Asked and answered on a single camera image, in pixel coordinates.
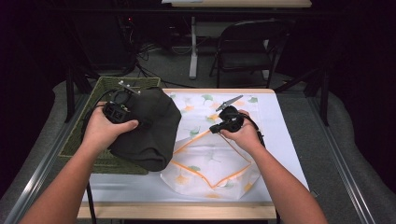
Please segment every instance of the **black drawstring bag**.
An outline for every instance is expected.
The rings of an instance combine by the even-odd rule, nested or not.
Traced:
[[[139,126],[121,134],[109,147],[110,152],[148,171],[161,171],[173,156],[180,111],[161,88],[132,95],[130,118],[137,119]]]

